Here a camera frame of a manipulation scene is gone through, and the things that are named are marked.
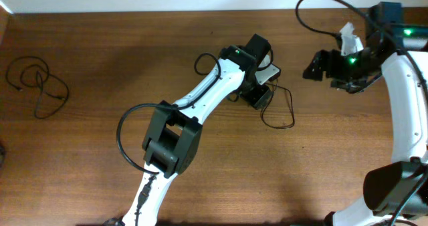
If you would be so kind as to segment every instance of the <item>wooden table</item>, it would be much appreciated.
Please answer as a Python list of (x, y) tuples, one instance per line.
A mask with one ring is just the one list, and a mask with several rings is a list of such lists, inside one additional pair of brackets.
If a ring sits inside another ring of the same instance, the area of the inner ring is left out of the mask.
[[(428, 23), (428, 9), (406, 12), (407, 21)], [(328, 31), (351, 21), (364, 35), (364, 23), (348, 10), (305, 10), (302, 17)], [(0, 139), (8, 152), (0, 169), (0, 225), (96, 225), (123, 215), (142, 175), (116, 146), (122, 113), (181, 98), (202, 79), (193, 72), (200, 53), (244, 44), (254, 33), (272, 44), (279, 85), (293, 93), (296, 126), (267, 128), (245, 102), (223, 101), (159, 219), (292, 223), (323, 219), (357, 199), (366, 173), (390, 163), (387, 87), (381, 80), (349, 95), (329, 81), (303, 80), (314, 54), (336, 44), (300, 26), (292, 10), (14, 15), (0, 47), (1, 76), (13, 58), (40, 56), (67, 82), (70, 101), (36, 120), (38, 91), (17, 92), (0, 80)], [(212, 66), (201, 62), (201, 69)], [(151, 114), (141, 110), (123, 128), (126, 151), (140, 164)], [(267, 120), (290, 121), (284, 94), (277, 93)]]

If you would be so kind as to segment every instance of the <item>brown table surface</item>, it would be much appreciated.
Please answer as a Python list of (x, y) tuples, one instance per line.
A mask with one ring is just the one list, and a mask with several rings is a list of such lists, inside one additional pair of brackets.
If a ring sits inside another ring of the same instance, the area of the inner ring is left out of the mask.
[[(406, 12), (408, 22), (428, 24), (428, 9)], [(351, 21), (364, 35), (364, 23), (348, 10), (304, 10), (302, 17), (327, 31)], [(7, 149), (0, 225), (101, 224), (124, 214), (142, 174), (116, 146), (122, 113), (135, 104), (181, 98), (202, 79), (193, 71), (200, 53), (245, 44), (254, 33), (275, 51), (279, 85), (293, 93), (296, 126), (267, 128), (244, 101), (224, 100), (205, 122), (197, 156), (173, 182), (159, 219), (292, 223), (323, 219), (352, 203), (362, 195), (366, 173), (390, 163), (387, 87), (381, 80), (349, 95), (329, 81), (303, 80), (314, 54), (336, 44), (304, 29), (293, 10), (14, 15), (0, 47), (1, 77), (13, 58), (40, 56), (70, 87), (70, 101), (55, 116), (37, 120), (38, 90), (17, 92), (0, 80), (0, 137)], [(204, 59), (200, 66), (213, 65)], [(16, 82), (17, 72), (11, 76)], [(140, 164), (151, 114), (141, 110), (123, 128), (125, 148)], [(283, 93), (267, 120), (290, 121)]]

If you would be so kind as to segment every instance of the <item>green led indicator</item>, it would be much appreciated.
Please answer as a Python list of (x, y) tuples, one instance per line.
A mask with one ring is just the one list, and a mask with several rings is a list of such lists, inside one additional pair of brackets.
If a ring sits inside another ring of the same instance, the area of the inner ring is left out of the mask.
[(412, 34), (412, 30), (411, 29), (405, 29), (403, 32), (406, 35), (411, 35)]

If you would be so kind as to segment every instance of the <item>green light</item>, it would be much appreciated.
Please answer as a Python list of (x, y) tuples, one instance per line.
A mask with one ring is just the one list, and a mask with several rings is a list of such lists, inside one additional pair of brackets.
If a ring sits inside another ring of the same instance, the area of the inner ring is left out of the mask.
[(406, 35), (411, 35), (412, 34), (412, 30), (411, 29), (405, 29), (403, 31)]

